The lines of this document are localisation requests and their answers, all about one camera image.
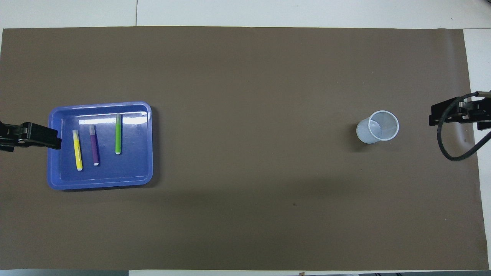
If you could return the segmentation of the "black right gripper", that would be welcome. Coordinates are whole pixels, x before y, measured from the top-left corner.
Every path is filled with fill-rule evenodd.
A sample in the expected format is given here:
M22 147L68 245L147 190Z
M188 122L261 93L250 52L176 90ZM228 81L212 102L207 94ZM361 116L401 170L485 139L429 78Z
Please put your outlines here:
M440 117L446 108L456 99L456 97L437 103L431 106L431 113L428 116L428 125L437 126L440 122ZM484 96L481 100L467 101L469 107L465 108L464 102L459 102L451 108L445 123L461 122L464 117L466 123L475 123L477 130L486 130L491 127L491 97Z

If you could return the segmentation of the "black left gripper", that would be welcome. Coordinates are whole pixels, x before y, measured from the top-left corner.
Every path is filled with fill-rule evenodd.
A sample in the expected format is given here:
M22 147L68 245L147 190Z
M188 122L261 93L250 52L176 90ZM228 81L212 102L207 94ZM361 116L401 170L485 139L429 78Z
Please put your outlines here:
M55 150L61 148L62 139L58 137L56 129L44 127L39 124L25 122L20 125L0 123L0 150L14 152L15 147L23 147L19 143L19 131L22 129L22 144L29 146L46 147Z

